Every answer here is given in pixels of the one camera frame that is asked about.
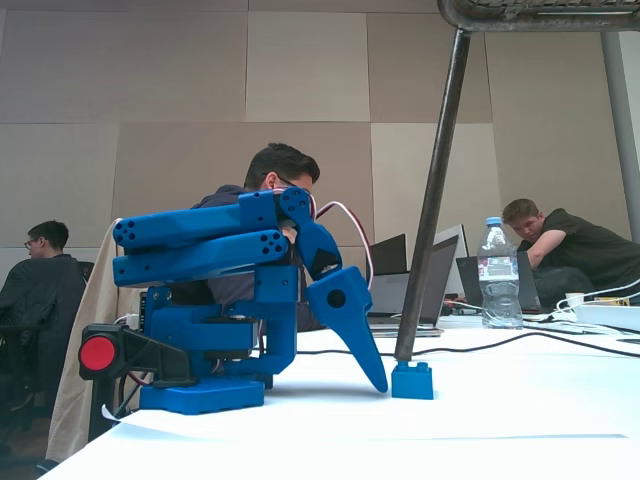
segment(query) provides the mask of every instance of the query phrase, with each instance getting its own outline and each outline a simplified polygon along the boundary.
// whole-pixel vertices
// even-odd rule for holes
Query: eyeglasses
[[[280,179],[280,181],[281,181],[282,183],[284,183],[285,185],[288,185],[288,186],[290,186],[290,187],[297,187],[297,185],[295,185],[295,184],[291,183],[289,180],[285,180],[284,178],[282,178],[282,177],[281,177],[280,175],[278,175],[277,173],[276,173],[276,175],[278,176],[278,178]]]
[[[28,242],[24,242],[24,248],[26,248],[27,250],[31,251],[31,244],[33,242],[37,242],[38,240],[40,240],[40,238],[34,238],[29,240]]]

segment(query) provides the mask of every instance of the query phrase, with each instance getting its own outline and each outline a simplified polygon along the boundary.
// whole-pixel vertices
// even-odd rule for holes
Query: black jacket
[[[55,402],[84,289],[78,262],[63,254],[18,263],[0,291],[0,325],[40,327],[34,334],[23,333],[22,347],[27,368],[36,369],[33,373],[49,408]]]
[[[220,207],[238,203],[238,196],[246,193],[236,185],[224,185],[212,195],[202,199],[193,208]],[[298,331],[306,332],[323,328],[313,317],[309,305],[304,301],[303,292],[307,288],[304,266],[297,252],[294,250],[294,264],[300,269],[300,298],[298,303]],[[172,287],[173,300],[183,305],[206,305],[219,303],[227,305],[238,300],[253,298],[253,273],[230,275],[228,277],[213,278],[206,282],[191,282]]]

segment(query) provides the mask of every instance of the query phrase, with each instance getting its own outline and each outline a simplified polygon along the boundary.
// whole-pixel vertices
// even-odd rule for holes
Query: man with glasses
[[[64,223],[44,222],[28,235],[31,258],[11,269],[0,291],[0,325],[39,327],[23,332],[21,345],[52,410],[85,280],[76,259],[63,252],[69,239]]]
[[[258,190],[274,190],[296,186],[311,192],[320,178],[320,168],[308,155],[283,143],[271,143],[259,151],[245,176],[244,186],[224,185],[216,193],[202,199],[193,208],[219,207],[238,202],[238,196]],[[284,231],[293,243],[293,232]],[[302,292],[307,286],[302,261],[294,255],[300,267],[301,301],[298,304],[298,331],[317,330],[322,326],[313,318]],[[253,298],[253,273],[210,279],[206,282],[191,282],[172,288],[173,300],[181,304],[201,305],[219,303],[227,305],[238,300]]]
[[[69,240],[69,229],[62,222],[51,220],[29,230],[29,241],[24,246],[31,258],[53,258],[65,255],[64,246]]]

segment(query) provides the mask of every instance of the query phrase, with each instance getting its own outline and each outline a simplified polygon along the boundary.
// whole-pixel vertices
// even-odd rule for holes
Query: person
[[[623,287],[640,278],[640,245],[563,208],[545,216],[533,201],[519,199],[504,208],[502,219],[522,238],[518,250],[527,252],[533,269],[577,268],[597,290]],[[611,296],[637,291],[638,286]]]
[[[0,291],[0,325],[39,328],[23,332],[21,346],[51,410],[85,280],[76,259],[63,252],[69,239],[64,223],[41,223],[28,236],[25,247],[31,258],[9,271]]]
[[[216,193],[206,196],[192,208],[209,208],[233,205],[238,197],[247,192],[274,190],[276,188],[300,187],[311,192],[320,178],[320,168],[316,161],[299,150],[283,144],[270,143],[259,151],[251,161],[244,185],[223,185]],[[285,230],[284,234],[294,243],[294,232]],[[298,331],[305,332],[323,328],[313,317],[309,305],[304,300],[307,287],[304,266],[297,252],[293,255],[294,264],[300,269],[301,301],[297,305]],[[172,287],[172,299],[182,305],[206,305],[218,303],[228,305],[238,300],[253,298],[253,274],[230,275],[209,279],[206,282],[190,282]]]

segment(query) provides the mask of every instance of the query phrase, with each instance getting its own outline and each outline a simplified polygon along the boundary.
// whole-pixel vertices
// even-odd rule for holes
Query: bottle label
[[[518,280],[517,257],[484,257],[479,259],[478,278],[481,282]]]

